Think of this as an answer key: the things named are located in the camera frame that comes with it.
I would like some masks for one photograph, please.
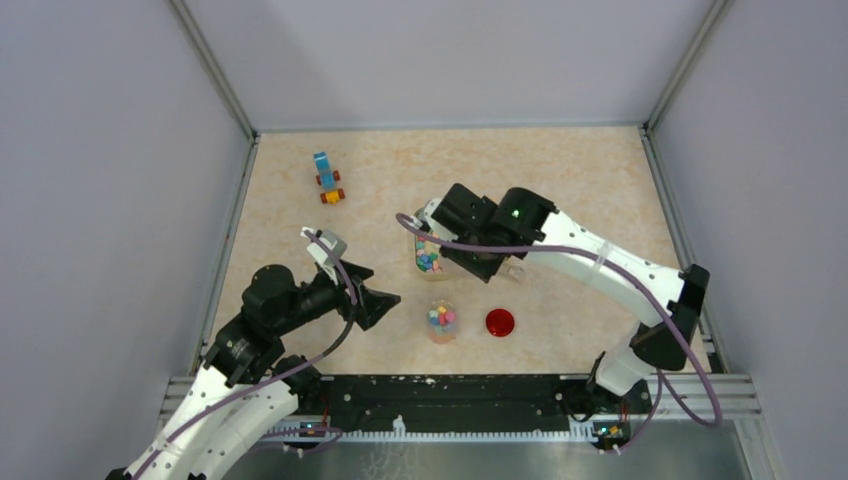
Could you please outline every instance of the beige table surface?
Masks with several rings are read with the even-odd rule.
[[[324,205],[312,154],[326,151],[347,198]],[[410,234],[394,219],[413,213],[454,183],[500,201],[529,188],[595,233],[657,263],[676,266],[637,129],[533,128],[368,131],[262,135],[233,245],[214,334],[241,306],[251,275],[288,266],[309,281],[315,266],[300,228],[330,229],[348,242],[347,261],[375,270],[369,288],[403,301],[368,332],[355,327],[319,369],[323,373],[588,372],[635,319],[613,300],[562,273],[524,264],[522,284],[470,276],[443,282],[418,277]],[[457,308],[459,335],[447,345],[425,334],[431,301]],[[505,338],[490,335],[487,312],[516,318]],[[343,327],[328,314],[283,337],[287,352],[320,353]],[[694,345],[705,359],[703,344]]]

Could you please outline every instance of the red bottle cap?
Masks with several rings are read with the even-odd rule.
[[[486,329],[496,337],[505,337],[515,328],[515,318],[508,311],[498,308],[486,315]]]

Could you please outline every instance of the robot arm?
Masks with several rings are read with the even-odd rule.
[[[282,265],[257,271],[242,294],[241,311],[215,336],[185,400],[157,440],[127,469],[113,470],[107,480],[223,477],[262,434],[297,410],[304,382],[320,380],[320,373],[304,365],[305,360],[288,357],[277,363],[275,374],[298,370],[297,374],[262,382],[285,353],[282,335],[333,310],[368,330],[400,302],[397,295],[365,287],[364,280],[374,272],[340,260],[346,245],[334,234],[304,229],[304,236],[324,246],[313,243],[307,248],[318,267],[312,282],[297,285]]]
[[[692,265],[685,271],[656,265],[589,232],[554,204],[523,188],[512,188],[500,204],[478,197],[461,184],[454,184],[444,198],[432,200],[419,214],[425,228],[440,238],[467,245],[542,247],[515,256],[560,270],[582,280],[636,315],[633,333],[615,348],[602,354],[593,369],[590,384],[616,396],[657,368],[681,370],[686,356],[662,322],[657,309],[630,279],[604,267],[617,264],[630,272],[656,298],[675,325],[691,342],[704,300],[709,272]],[[553,251],[566,247],[594,254],[584,256]],[[484,282],[495,275],[509,256],[503,253],[468,252],[442,247],[441,255],[459,264]]]

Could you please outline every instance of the metal floor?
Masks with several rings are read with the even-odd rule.
[[[303,460],[264,449],[225,480],[750,479],[732,425],[655,421],[638,441],[620,457],[574,443],[340,443]]]

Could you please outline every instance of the jar of candy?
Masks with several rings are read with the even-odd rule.
[[[427,332],[436,343],[448,343],[456,338],[457,316],[454,306],[446,300],[430,304],[427,311]]]

